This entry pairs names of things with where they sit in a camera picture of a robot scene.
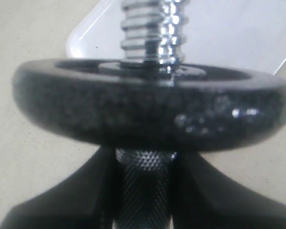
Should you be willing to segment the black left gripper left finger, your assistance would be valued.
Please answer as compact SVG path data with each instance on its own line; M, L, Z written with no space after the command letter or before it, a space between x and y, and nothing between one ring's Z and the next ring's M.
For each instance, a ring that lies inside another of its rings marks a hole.
M110 229L115 150L101 146L74 174L48 191L16 205L1 229Z

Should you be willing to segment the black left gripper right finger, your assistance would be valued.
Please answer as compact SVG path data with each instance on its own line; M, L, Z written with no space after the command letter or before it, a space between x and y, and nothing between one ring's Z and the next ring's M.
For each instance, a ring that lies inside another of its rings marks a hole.
M173 190L176 229L286 229L286 205L242 186L199 153L178 153Z

